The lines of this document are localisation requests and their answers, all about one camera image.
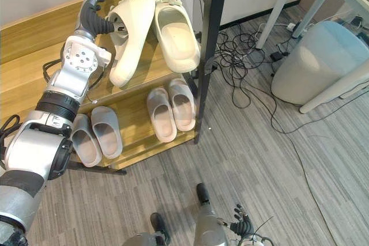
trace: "slipper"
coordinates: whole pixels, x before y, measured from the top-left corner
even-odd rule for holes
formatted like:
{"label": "slipper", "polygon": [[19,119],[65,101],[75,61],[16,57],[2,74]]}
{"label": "slipper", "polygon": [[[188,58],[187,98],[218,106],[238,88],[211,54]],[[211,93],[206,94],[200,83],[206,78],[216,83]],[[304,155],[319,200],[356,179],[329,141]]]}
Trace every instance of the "slipper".
{"label": "slipper", "polygon": [[92,131],[88,116],[78,113],[71,134],[74,150],[87,167],[97,165],[102,158],[99,143]]}
{"label": "slipper", "polygon": [[190,131],[195,127],[194,96],[186,81],[180,78],[169,83],[169,96],[171,99],[175,124],[179,131]]}
{"label": "slipper", "polygon": [[161,142],[173,141],[177,136],[177,128],[167,91],[163,88],[153,89],[148,95],[147,106],[157,139]]}
{"label": "slipper", "polygon": [[92,130],[107,158],[116,158],[123,151],[121,130],[115,112],[108,107],[96,107],[91,112]]}
{"label": "slipper", "polygon": [[110,81],[117,87],[132,78],[146,40],[155,11],[155,0],[121,0],[108,14],[108,20],[122,22],[124,32],[110,33],[115,47],[115,59]]}
{"label": "slipper", "polygon": [[155,0],[154,32],[168,67],[177,73],[196,69],[200,50],[180,0]]}

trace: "robotic hand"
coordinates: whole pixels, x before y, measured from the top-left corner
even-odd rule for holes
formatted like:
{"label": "robotic hand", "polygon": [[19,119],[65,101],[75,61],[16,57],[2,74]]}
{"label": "robotic hand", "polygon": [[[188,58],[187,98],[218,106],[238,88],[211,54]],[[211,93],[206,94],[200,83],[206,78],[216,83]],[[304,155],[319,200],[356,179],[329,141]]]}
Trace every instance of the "robotic hand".
{"label": "robotic hand", "polygon": [[89,78],[111,60],[111,54],[94,43],[95,37],[119,28],[96,14],[103,1],[84,1],[74,33],[64,46],[62,68],[50,78],[36,109],[10,145],[2,148],[6,172],[0,177],[0,245],[28,245],[25,234],[47,181],[66,170],[72,149],[68,138]]}
{"label": "robotic hand", "polygon": [[226,228],[230,228],[231,231],[233,231],[235,234],[241,237],[237,245],[264,246],[264,241],[268,241],[272,246],[274,246],[270,238],[261,236],[257,233],[258,229],[262,225],[256,231],[254,230],[250,217],[248,216],[248,214],[246,214],[244,208],[240,204],[237,204],[237,208],[235,208],[234,211],[236,213],[235,218],[238,220],[237,222],[230,223],[222,218],[218,218],[217,222],[219,225],[225,226]]}

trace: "wire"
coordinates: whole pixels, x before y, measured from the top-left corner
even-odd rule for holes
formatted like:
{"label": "wire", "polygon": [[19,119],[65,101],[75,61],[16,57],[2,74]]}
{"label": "wire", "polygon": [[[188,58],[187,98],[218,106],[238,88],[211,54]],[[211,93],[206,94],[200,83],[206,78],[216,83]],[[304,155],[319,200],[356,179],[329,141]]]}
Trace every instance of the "wire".
{"label": "wire", "polygon": [[[328,115],[317,119],[317,120],[312,120],[308,123],[305,123],[291,131],[285,131],[282,127],[282,125],[280,124],[280,122],[276,119],[275,114],[277,111],[277,98],[274,97],[271,93],[266,92],[260,88],[257,88],[255,86],[253,86],[252,84],[250,84],[247,80],[246,77],[249,73],[249,71],[251,69],[258,69],[260,65],[262,65],[263,63],[270,63],[272,70],[274,71],[273,68],[273,62],[267,62],[265,61],[265,52],[263,50],[260,50],[259,52],[261,52],[262,55],[262,60],[261,62],[250,62],[248,59],[244,59],[246,57],[248,57],[251,53],[253,53],[255,51],[255,45],[257,42],[257,33],[260,32],[260,26],[258,28],[258,30],[252,34],[249,33],[244,33],[242,32],[242,27],[240,25],[238,25],[239,27],[239,33],[237,35],[235,35],[233,38],[229,38],[228,34],[225,33],[224,31],[219,33],[219,40],[220,42],[217,43],[217,51],[215,52],[215,54],[218,54],[218,56],[216,56],[216,58],[218,58],[217,64],[221,70],[222,76],[224,78],[224,80],[226,81],[226,83],[232,87],[232,102],[234,104],[234,106],[238,107],[238,108],[247,108],[251,105],[251,96],[255,97],[269,112],[270,114],[270,125],[271,127],[277,131],[280,134],[283,134],[287,137],[287,139],[290,141],[293,150],[296,153],[296,156],[298,158],[299,164],[302,168],[303,174],[304,174],[304,180],[307,184],[307,188],[309,190],[309,193],[315,203],[315,205],[317,206],[319,213],[323,219],[324,224],[327,227],[327,230],[333,240],[333,242],[335,243],[335,245],[337,245],[336,240],[334,239],[334,236],[327,224],[327,221],[325,219],[325,216],[315,198],[315,195],[311,189],[311,186],[308,182],[308,178],[307,178],[307,174],[306,174],[306,170],[304,168],[304,164],[302,161],[302,158],[296,148],[296,145],[294,144],[293,140],[289,137],[289,134],[292,134],[294,132],[296,132],[297,130],[301,129],[302,127],[309,125],[311,123],[314,122],[318,122],[321,120],[324,120],[326,118],[328,118],[330,115],[336,113],[337,111],[339,111],[341,108],[343,108],[344,106],[348,105],[349,103],[355,101],[356,99],[358,99],[359,97],[361,97],[362,95],[366,94],[369,92],[366,91],[364,93],[361,93],[360,95],[356,96],[354,99],[348,101],[347,103],[343,104],[342,106],[338,107],[337,109],[335,109],[333,112],[329,113]],[[287,43],[286,49],[288,49],[288,43],[291,41],[291,38],[289,38],[288,40],[286,40],[283,43],[280,43],[279,45],[283,45],[285,43]],[[358,85],[356,85],[354,88],[350,89],[350,91],[354,90],[355,88],[357,88],[358,86],[365,84],[367,81],[362,82]],[[267,95],[268,97],[270,97],[273,101],[273,108],[270,109],[263,100],[261,100],[252,90],[248,89],[246,86],[249,86],[265,95]],[[235,101],[235,92],[236,90],[241,91],[246,99],[246,104],[245,105],[239,105],[236,103]]]}
{"label": "wire", "polygon": [[[15,119],[15,122],[13,125],[8,127],[10,122],[12,122]],[[18,130],[21,127],[22,123],[20,123],[20,117],[19,115],[12,115],[10,118],[6,120],[6,122],[1,126],[0,128],[0,166],[6,170],[5,164],[3,163],[3,159],[5,159],[5,138],[10,135],[12,132]]]}
{"label": "wire", "polygon": [[[62,61],[64,47],[65,47],[65,43],[63,44],[63,46],[60,50],[60,58],[59,59],[52,60],[51,62],[47,62],[42,66],[42,72],[43,72],[43,76],[44,76],[44,79],[45,79],[46,82],[48,82],[50,80],[50,76],[48,75],[47,70],[50,67],[53,67],[53,66],[57,65],[58,63],[60,63]],[[89,87],[88,87],[89,90],[93,89],[101,81],[101,79],[104,77],[104,71],[105,71],[105,69],[103,69],[103,71],[100,73],[98,78],[91,85],[89,85]]]}
{"label": "wire", "polygon": [[271,244],[272,244],[272,246],[274,246],[274,243],[272,242],[272,240],[270,239],[270,238],[268,238],[268,237],[265,237],[265,236],[261,236],[260,234],[258,234],[257,233],[257,231],[258,230],[260,230],[260,228],[261,227],[263,227],[269,220],[271,220],[272,218],[273,218],[274,216],[271,216],[271,217],[269,217],[266,221],[264,221],[264,223],[263,224],[261,224],[259,227],[257,227],[257,229],[256,229],[256,231],[254,232],[254,233],[246,233],[241,239],[240,239],[240,241],[238,242],[238,246],[241,246],[241,244],[242,244],[242,242],[247,238],[247,237],[249,237],[250,235],[252,235],[251,236],[251,239],[250,240],[253,240],[254,239],[254,236],[258,236],[258,237],[260,237],[261,238],[261,242],[263,242],[263,240],[267,240],[267,241],[269,241]]}
{"label": "wire", "polygon": [[322,21],[326,21],[326,20],[329,20],[329,19],[331,19],[332,17],[342,16],[343,14],[347,14],[347,13],[349,13],[349,12],[352,12],[352,10],[353,10],[353,9],[349,9],[349,10],[347,10],[347,11],[345,11],[345,12],[338,13],[338,14],[334,14],[333,16],[331,16],[331,17],[327,17],[327,18],[325,18],[325,19],[321,20],[320,22],[322,22]]}

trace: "table leg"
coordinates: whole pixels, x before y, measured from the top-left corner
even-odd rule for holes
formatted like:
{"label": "table leg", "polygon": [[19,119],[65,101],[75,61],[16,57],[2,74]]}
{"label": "table leg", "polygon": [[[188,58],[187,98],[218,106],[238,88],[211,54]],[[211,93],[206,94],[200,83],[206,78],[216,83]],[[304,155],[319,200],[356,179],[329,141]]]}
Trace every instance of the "table leg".
{"label": "table leg", "polygon": [[277,21],[278,16],[280,15],[283,6],[286,4],[287,0],[277,0],[272,13],[270,14],[270,17],[268,19],[268,23],[266,24],[266,26],[264,27],[264,30],[260,36],[260,39],[258,40],[258,43],[256,45],[256,49],[261,49],[263,48],[266,39],[269,36],[270,31],[272,31],[272,28],[274,26],[274,24]]}
{"label": "table leg", "polygon": [[309,11],[304,16],[304,19],[302,19],[299,26],[296,28],[294,33],[292,34],[292,37],[298,38],[302,31],[305,29],[305,27],[309,24],[312,17],[316,14],[316,12],[319,10],[319,8],[322,6],[325,0],[315,0],[313,5],[310,7]]}

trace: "beige slipper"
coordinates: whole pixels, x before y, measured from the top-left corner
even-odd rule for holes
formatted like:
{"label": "beige slipper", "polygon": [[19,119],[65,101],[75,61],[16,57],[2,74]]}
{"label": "beige slipper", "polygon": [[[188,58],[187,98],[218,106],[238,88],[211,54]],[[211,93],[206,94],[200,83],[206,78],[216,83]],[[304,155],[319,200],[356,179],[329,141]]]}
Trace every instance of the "beige slipper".
{"label": "beige slipper", "polygon": [[77,114],[70,137],[74,150],[85,166],[92,167],[101,161],[103,155],[88,116],[82,113]]}
{"label": "beige slipper", "polygon": [[153,89],[148,95],[147,106],[157,139],[161,142],[173,141],[177,136],[177,128],[166,90]]}
{"label": "beige slipper", "polygon": [[186,81],[180,78],[169,83],[169,96],[171,99],[175,124],[179,131],[190,131],[195,127],[194,96]]}
{"label": "beige slipper", "polygon": [[115,112],[108,107],[96,107],[91,112],[92,130],[107,158],[116,158],[123,151],[121,130]]}

